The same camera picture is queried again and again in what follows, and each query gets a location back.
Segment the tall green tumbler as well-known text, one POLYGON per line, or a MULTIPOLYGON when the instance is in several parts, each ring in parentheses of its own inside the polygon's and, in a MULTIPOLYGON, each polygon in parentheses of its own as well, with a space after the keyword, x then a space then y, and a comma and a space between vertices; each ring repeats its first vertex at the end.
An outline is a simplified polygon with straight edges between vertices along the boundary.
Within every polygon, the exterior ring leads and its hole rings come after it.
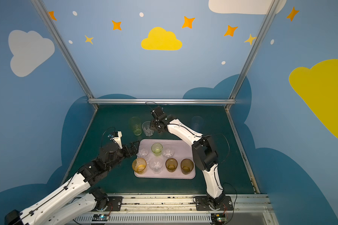
POLYGON ((131 117, 129 119, 130 128, 135 136, 142 134, 141 119, 139 117, 131 117))

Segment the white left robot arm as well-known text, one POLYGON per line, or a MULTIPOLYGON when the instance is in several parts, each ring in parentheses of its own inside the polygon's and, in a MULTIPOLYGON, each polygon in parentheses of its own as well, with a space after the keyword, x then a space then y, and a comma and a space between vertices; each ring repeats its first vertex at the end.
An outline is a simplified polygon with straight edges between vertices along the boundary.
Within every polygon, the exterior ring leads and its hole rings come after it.
POLYGON ((135 141, 122 147, 115 141, 100 149, 97 158, 81 166, 58 189, 36 204, 22 210, 13 210, 5 216, 6 225, 66 224, 77 216, 92 211, 104 211, 110 205, 109 197, 95 185, 124 159, 139 151, 135 141))

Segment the pink plastic tray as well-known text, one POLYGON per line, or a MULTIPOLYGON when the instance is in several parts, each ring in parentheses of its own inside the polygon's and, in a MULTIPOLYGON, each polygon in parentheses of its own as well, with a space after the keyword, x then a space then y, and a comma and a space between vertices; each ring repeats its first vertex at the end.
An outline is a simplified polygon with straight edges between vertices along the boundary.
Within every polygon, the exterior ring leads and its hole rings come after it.
POLYGON ((181 179, 181 180, 191 180, 195 177, 196 172, 195 169, 193 169, 189 174, 183 174, 181 171, 181 162, 184 159, 190 159, 193 160, 192 157, 192 148, 184 141, 180 140, 164 140, 164 139, 144 139, 140 142, 139 150, 148 150, 149 153, 147 156, 144 157, 146 160, 146 169, 144 170, 144 173, 140 174, 137 172, 134 172, 134 175, 138 178, 158 178, 158 179, 181 179), (160 143, 164 149, 171 149, 174 151, 173 158, 177 160, 178 166, 177 169, 174 172, 169 172, 165 166, 165 162, 167 161, 167 158, 162 155, 162 153, 159 154, 159 156, 156 156, 152 150, 151 147, 155 143, 160 143), (162 167, 159 169, 159 171, 154 171, 150 168, 150 162, 152 159, 159 159, 162 162, 162 167))

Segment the frosted blue tall tumbler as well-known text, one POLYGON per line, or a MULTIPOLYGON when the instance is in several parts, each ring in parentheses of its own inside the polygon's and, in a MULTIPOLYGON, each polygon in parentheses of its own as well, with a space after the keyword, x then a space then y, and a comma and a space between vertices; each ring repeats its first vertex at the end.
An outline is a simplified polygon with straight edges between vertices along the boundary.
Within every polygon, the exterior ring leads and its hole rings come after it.
POLYGON ((200 116, 192 117, 192 122, 190 128, 196 132, 201 132, 204 124, 204 119, 200 116))

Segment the short yellow amber glass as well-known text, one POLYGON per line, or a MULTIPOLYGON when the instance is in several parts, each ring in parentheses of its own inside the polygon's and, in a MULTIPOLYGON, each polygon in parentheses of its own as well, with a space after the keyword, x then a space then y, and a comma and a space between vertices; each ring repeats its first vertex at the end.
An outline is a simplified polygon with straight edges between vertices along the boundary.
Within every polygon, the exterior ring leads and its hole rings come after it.
POLYGON ((135 173, 143 174, 146 171, 147 162, 144 158, 137 158, 132 163, 132 169, 135 173))

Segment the short brown textured cup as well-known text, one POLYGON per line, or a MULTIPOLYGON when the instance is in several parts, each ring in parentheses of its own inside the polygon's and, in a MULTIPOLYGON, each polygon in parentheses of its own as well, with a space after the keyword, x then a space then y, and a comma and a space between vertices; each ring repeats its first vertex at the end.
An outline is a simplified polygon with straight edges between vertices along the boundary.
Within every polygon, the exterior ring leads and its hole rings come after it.
POLYGON ((165 166, 168 172, 174 172, 177 169, 178 162, 174 158, 168 158, 165 162, 165 166))

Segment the dark brown textured tall cup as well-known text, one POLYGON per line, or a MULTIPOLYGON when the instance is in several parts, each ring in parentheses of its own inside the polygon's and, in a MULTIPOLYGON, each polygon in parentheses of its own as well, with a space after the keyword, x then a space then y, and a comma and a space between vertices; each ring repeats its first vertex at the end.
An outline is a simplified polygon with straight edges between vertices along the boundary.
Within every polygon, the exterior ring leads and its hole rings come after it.
POLYGON ((181 161, 180 168, 182 174, 188 175, 194 169, 194 163, 192 160, 185 158, 181 161))

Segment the aluminium left frame post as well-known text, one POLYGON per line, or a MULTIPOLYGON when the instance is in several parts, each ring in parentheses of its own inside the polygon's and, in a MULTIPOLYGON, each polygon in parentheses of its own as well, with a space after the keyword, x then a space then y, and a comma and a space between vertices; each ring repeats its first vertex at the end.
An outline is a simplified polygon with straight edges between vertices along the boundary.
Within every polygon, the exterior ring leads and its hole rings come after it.
POLYGON ((48 29, 49 33, 51 34, 53 40, 57 44, 58 48, 60 49, 62 55, 64 56, 67 64, 69 65, 70 69, 72 70, 74 76, 76 77, 77 81, 79 82, 81 88, 83 89, 84 93, 86 94, 88 100, 95 98, 91 89, 89 88, 88 83, 86 82, 82 72, 80 71, 78 65, 76 64, 74 58, 72 57, 71 53, 69 52, 64 39, 62 38, 60 32, 58 31, 54 20, 51 18, 45 4, 43 1, 38 0, 31 0, 31 3, 35 7, 38 15, 42 19, 44 25, 48 29))

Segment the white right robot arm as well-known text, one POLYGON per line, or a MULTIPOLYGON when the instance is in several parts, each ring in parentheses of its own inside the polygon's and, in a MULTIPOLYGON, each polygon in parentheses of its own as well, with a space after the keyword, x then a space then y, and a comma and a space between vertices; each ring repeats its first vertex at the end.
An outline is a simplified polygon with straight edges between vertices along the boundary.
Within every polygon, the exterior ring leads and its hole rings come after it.
POLYGON ((157 106, 151 109, 153 119, 150 128, 158 133, 169 132, 192 148, 194 164, 203 172, 206 182, 208 204, 211 209, 217 210, 223 203, 225 192, 220 183, 218 173, 218 152, 211 135, 198 133, 173 115, 167 115, 163 108, 157 106))

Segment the right green circuit board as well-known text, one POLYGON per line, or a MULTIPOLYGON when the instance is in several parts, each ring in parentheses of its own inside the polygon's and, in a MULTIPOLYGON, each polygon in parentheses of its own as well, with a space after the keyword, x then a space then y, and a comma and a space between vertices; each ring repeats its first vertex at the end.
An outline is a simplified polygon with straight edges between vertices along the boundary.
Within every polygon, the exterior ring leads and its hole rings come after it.
POLYGON ((227 217, 224 214, 211 214, 211 225, 224 225, 227 217))

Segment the short green glass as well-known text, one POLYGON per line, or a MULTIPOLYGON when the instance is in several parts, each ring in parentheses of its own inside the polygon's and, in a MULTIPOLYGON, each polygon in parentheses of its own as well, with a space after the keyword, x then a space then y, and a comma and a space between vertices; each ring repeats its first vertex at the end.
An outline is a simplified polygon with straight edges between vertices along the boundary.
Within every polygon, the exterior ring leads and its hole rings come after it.
POLYGON ((154 143, 151 146, 152 153, 157 157, 161 155, 162 150, 163 150, 163 146, 160 143, 154 143))

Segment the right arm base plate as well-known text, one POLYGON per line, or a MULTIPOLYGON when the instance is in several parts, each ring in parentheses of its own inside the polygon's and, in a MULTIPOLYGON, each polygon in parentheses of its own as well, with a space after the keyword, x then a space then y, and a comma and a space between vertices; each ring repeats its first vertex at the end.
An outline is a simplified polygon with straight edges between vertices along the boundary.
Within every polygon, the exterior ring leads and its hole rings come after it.
POLYGON ((193 198, 197 211, 233 211, 234 202, 230 196, 225 196, 223 201, 215 208, 211 207, 207 196, 195 196, 193 198))

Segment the aluminium frame post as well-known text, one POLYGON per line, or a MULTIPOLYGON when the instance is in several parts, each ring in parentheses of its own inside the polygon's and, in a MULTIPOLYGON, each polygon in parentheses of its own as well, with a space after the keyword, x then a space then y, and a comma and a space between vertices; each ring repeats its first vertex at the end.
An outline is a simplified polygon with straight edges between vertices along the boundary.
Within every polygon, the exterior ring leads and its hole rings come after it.
POLYGON ((83 89, 84 93, 86 94, 88 100, 95 98, 91 89, 89 88, 88 83, 86 82, 82 72, 80 71, 78 65, 76 64, 74 58, 72 57, 71 53, 69 52, 64 39, 62 38, 60 32, 58 31, 54 20, 51 18, 45 4, 43 1, 38 0, 31 0, 31 3, 35 7, 38 15, 42 19, 44 25, 48 29, 49 33, 51 34, 53 40, 57 44, 58 48, 60 49, 62 55, 64 56, 67 64, 69 65, 70 69, 72 70, 74 76, 76 77, 77 81, 79 82, 81 88, 83 89))
POLYGON ((264 19, 263 19, 263 22, 259 28, 259 31, 257 33, 257 38, 254 40, 254 43, 252 44, 252 47, 249 51, 249 54, 248 54, 248 57, 245 61, 245 64, 234 84, 234 87, 231 91, 231 94, 229 96, 229 100, 231 100, 231 103, 227 104, 225 106, 225 109, 226 109, 226 112, 229 112, 230 110, 230 107, 232 105, 235 104, 235 99, 236 99, 236 96, 244 82, 244 79, 246 78, 249 70, 250 70, 250 67, 261 47, 261 44, 262 42, 264 41, 265 39, 265 36, 276 16, 276 11, 277 9, 279 8, 279 5, 280 5, 280 2, 279 0, 274 0, 271 2, 271 4, 269 5, 269 9, 267 11, 267 14, 265 15, 264 19))

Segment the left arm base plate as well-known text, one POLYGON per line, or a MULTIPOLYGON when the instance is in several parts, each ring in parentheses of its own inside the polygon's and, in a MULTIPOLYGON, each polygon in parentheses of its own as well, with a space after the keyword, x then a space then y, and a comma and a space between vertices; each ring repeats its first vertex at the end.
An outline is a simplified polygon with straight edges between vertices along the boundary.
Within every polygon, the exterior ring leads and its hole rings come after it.
POLYGON ((108 196, 100 199, 94 208, 94 211, 120 211, 122 205, 122 196, 108 196))

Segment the clear faceted glass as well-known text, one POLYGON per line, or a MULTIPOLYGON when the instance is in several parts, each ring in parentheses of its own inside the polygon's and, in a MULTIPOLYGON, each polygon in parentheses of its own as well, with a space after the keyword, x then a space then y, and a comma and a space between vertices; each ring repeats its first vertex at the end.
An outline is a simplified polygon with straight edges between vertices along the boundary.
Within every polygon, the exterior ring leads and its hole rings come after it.
POLYGON ((149 150, 148 149, 140 149, 137 153, 138 158, 143 158, 144 160, 148 161, 150 155, 149 155, 149 150))
POLYGON ((166 147, 163 148, 161 154, 165 158, 172 158, 175 155, 175 151, 171 147, 166 147))
POLYGON ((146 121, 142 124, 142 129, 143 129, 143 132, 144 134, 147 136, 147 137, 150 137, 154 134, 154 131, 151 129, 151 121, 146 121))
POLYGON ((152 158, 149 161, 149 167, 154 173, 160 173, 163 168, 163 161, 160 158, 152 158))

